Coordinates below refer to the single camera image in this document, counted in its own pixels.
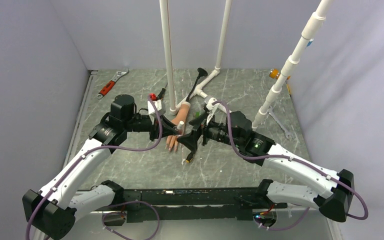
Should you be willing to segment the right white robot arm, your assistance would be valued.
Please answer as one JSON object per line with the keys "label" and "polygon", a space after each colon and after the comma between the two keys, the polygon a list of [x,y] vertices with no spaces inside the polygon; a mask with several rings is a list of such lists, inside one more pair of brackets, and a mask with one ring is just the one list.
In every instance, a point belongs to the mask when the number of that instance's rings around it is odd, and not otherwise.
{"label": "right white robot arm", "polygon": [[342,169],[337,172],[311,163],[282,147],[274,140],[252,130],[252,123],[240,111],[230,113],[232,136],[228,124],[207,120],[205,113],[190,121],[192,129],[178,138],[192,154],[198,149],[198,141],[203,145],[209,140],[234,146],[244,159],[261,167],[271,167],[284,171],[301,184],[285,184],[271,179],[260,182],[256,203],[267,208],[272,204],[290,203],[317,209],[323,216],[343,223],[350,216],[349,208],[354,197],[354,174]]}

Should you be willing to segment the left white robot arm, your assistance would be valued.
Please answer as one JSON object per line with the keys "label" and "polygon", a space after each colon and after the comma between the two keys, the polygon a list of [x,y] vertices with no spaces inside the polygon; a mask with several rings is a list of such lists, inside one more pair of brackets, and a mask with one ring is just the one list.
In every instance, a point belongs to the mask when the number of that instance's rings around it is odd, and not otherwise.
{"label": "left white robot arm", "polygon": [[157,146],[163,137],[174,135],[177,126],[165,117],[163,95],[149,94],[147,113],[141,114],[133,96],[121,94],[114,98],[110,110],[92,129],[73,159],[40,190],[28,190],[22,197],[30,239],[36,228],[48,239],[60,240],[82,217],[102,207],[119,209],[124,203],[124,189],[110,180],[95,189],[78,194],[89,175],[116,150],[128,133],[148,133]]}

